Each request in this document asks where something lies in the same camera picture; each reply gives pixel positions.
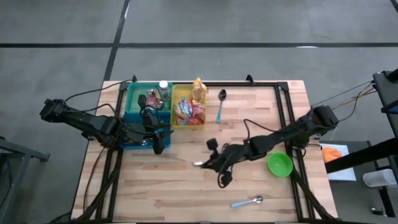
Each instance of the spoon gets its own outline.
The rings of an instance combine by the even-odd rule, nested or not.
[[[253,200],[245,201],[245,202],[233,203],[233,204],[231,205],[231,207],[236,208],[236,207],[239,207],[239,206],[242,206],[242,205],[245,205],[245,204],[249,204],[249,203],[251,203],[251,202],[260,203],[260,202],[262,202],[262,199],[263,199],[263,198],[262,198],[260,195],[257,195],[257,196],[254,197]]]
[[[216,122],[220,123],[221,122],[221,105],[223,104],[223,101],[226,98],[226,91],[224,89],[222,89],[220,91],[220,93],[218,94],[218,98],[220,99],[221,103],[220,103],[220,108],[218,110],[218,115],[217,115]]]

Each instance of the green bowl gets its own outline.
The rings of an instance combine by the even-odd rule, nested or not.
[[[268,158],[268,169],[277,177],[287,177],[293,170],[293,162],[288,155],[275,152]]]

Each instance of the yellow bin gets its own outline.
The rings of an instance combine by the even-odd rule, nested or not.
[[[205,123],[206,123],[206,116],[205,116],[205,123],[203,125],[179,125],[177,123],[177,116],[175,115],[174,112],[174,107],[175,105],[181,100],[181,97],[185,96],[187,100],[191,98],[191,90],[192,90],[192,84],[176,84],[174,83],[173,85],[173,93],[172,93],[172,120],[171,120],[171,125],[173,129],[196,129],[196,128],[203,128]],[[206,106],[206,95],[205,98],[203,99],[203,103]]]

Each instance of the wooden table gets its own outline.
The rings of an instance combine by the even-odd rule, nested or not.
[[[298,118],[310,108],[304,82],[287,82],[295,117]],[[113,83],[115,82],[104,82],[103,86]],[[116,106],[118,88],[116,85],[102,91],[98,104],[110,103]],[[192,162],[205,161],[209,158],[210,151],[207,149],[206,141],[211,138],[216,138],[220,146],[226,142],[241,144],[247,137],[242,121],[244,118],[271,129],[280,128],[275,92],[270,87],[224,87],[227,99],[223,103],[222,121],[216,124],[220,105],[218,93],[221,89],[210,87],[208,90],[207,122],[203,129],[175,131],[172,133],[172,146],[158,156],[152,149],[124,151],[114,222],[297,221],[290,179],[275,177],[266,168],[270,154],[285,152],[283,144],[275,146],[263,159],[236,164],[233,172],[234,180],[225,189],[218,187],[217,174],[213,170],[192,166]],[[285,102],[284,111],[285,117],[288,118]],[[112,111],[104,107],[96,114],[111,116]],[[250,125],[249,128],[252,136],[269,134],[255,125]],[[101,150],[102,147],[96,141],[88,145],[72,217],[82,213],[87,181]],[[100,189],[105,155],[106,152],[103,152],[91,181],[87,204],[94,199]],[[304,161],[311,190],[327,211],[336,217],[336,208],[319,147],[307,147]],[[103,214],[108,211],[109,194],[110,190],[104,203]],[[262,195],[264,201],[234,209],[229,206],[233,202],[247,200],[255,195]],[[307,217],[302,192],[300,198]]]

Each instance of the concrete floor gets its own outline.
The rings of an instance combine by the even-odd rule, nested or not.
[[[0,43],[112,43],[123,3],[0,0]],[[132,0],[121,42],[397,42],[397,23],[388,0]],[[49,222],[71,209],[87,142],[66,124],[40,120],[39,112],[46,98],[101,86],[110,52],[0,48],[0,135],[51,153],[48,163],[30,164],[13,223]],[[256,80],[304,80],[316,103],[370,80],[374,72],[397,68],[397,55],[398,48],[119,49],[111,80],[132,74],[140,80],[242,80],[251,74]],[[337,105],[358,91],[327,103]],[[92,93],[70,104],[92,108],[98,97]],[[380,107],[377,95],[360,99],[333,139],[375,144],[391,138]],[[336,114],[342,118],[351,110],[346,106]],[[350,213],[348,202],[336,204],[342,219],[361,220],[369,212]]]

